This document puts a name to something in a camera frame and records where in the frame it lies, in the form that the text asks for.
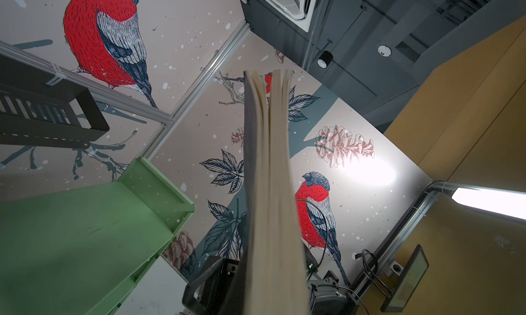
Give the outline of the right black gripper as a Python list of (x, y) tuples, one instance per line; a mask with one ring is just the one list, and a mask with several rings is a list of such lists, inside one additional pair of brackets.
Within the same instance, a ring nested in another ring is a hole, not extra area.
[(186, 285), (183, 306), (191, 314), (220, 314), (239, 268), (238, 260), (210, 256), (197, 277)]

